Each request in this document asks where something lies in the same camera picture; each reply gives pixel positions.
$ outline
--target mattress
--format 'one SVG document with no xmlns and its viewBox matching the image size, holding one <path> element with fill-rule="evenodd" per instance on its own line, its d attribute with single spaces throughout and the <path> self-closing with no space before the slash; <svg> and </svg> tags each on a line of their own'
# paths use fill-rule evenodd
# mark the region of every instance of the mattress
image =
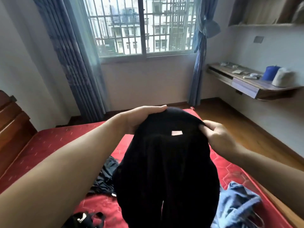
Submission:
<svg viewBox="0 0 304 228">
<path fill-rule="evenodd" d="M 185 111 L 199 118 L 199 116 L 193 110 L 186 109 Z M 22 152 L 0 178 L 0 193 L 2 193 L 12 183 L 14 183 L 30 169 L 35 167 L 55 150 L 101 125 L 102 123 L 103 122 L 53 128 L 38 132 L 28 142 Z M 133 135 L 125 135 L 120 141 L 119 145 L 113 151 L 112 156 L 118 161 L 121 161 L 124 157 L 132 138 Z M 235 181 L 261 196 L 262 203 L 255 207 L 255 212 L 264 220 L 265 227 L 292 228 L 283 215 L 280 214 L 272 202 L 262 192 L 255 180 L 252 179 L 252 177 L 250 177 L 244 170 L 228 162 L 223 157 L 216 154 L 211 148 L 210 157 L 216 165 L 219 180 L 224 189 L 227 188 L 230 181 Z M 185 197 L 189 197 L 189 200 L 195 200 L 191 192 L 189 192 L 188 195 L 185 194 Z M 75 212 L 81 211 L 104 213 L 106 216 L 104 223 L 105 228 L 128 227 L 122 218 L 121 208 L 114 197 L 104 195 L 87 197 L 82 200 L 75 209 Z M 99 220 L 96 218 L 94 219 L 94 222 L 98 223 Z"/>
</svg>

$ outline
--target wall-mounted shelf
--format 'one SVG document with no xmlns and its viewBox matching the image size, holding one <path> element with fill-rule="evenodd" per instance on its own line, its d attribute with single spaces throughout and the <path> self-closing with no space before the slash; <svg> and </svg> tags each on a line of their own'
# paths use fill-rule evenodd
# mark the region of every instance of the wall-mounted shelf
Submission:
<svg viewBox="0 0 304 228">
<path fill-rule="evenodd" d="M 292 18 L 303 0 L 235 0 L 229 26 L 294 26 Z"/>
<path fill-rule="evenodd" d="M 242 69 L 248 73 L 263 74 L 243 66 L 239 66 L 237 69 Z M 233 74 L 232 72 L 235 70 L 234 68 L 221 66 L 219 63 L 213 63 L 208 65 L 206 72 L 254 99 L 270 101 L 290 98 L 302 88 L 302 86 L 276 87 L 271 84 L 271 81 L 244 79 L 242 74 Z"/>
</svg>

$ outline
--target blue curtain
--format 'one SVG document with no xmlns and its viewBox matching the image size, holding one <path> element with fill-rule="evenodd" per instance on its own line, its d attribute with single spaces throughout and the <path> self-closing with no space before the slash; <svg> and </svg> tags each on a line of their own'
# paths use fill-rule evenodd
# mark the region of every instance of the blue curtain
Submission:
<svg viewBox="0 0 304 228">
<path fill-rule="evenodd" d="M 109 110 L 97 48 L 82 0 L 34 0 L 82 117 L 99 122 Z"/>
<path fill-rule="evenodd" d="M 196 28 L 193 36 L 193 49 L 197 52 L 193 78 L 190 86 L 188 103 L 191 106 L 200 104 L 202 86 L 202 66 L 206 58 L 207 39 L 221 32 L 213 20 L 218 0 L 196 0 Z"/>
</svg>

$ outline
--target wooden headboard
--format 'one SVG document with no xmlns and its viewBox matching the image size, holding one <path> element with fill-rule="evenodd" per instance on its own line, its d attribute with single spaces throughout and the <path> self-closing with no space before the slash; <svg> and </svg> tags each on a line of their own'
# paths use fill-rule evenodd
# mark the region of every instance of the wooden headboard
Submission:
<svg viewBox="0 0 304 228">
<path fill-rule="evenodd" d="M 36 133 L 29 116 L 0 90 L 0 177 Z"/>
</svg>

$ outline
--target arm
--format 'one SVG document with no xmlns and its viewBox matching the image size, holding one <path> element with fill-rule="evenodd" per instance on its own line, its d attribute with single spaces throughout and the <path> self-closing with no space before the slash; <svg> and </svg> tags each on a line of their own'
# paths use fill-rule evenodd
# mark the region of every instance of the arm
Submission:
<svg viewBox="0 0 304 228">
<path fill-rule="evenodd" d="M 162 107 L 120 113 L 44 159 L 0 195 L 1 227 L 61 227 L 126 133 Z"/>
<path fill-rule="evenodd" d="M 206 126 L 200 126 L 200 130 L 216 153 L 240 166 L 304 219 L 304 172 L 237 144 L 220 123 L 204 123 Z"/>
</svg>

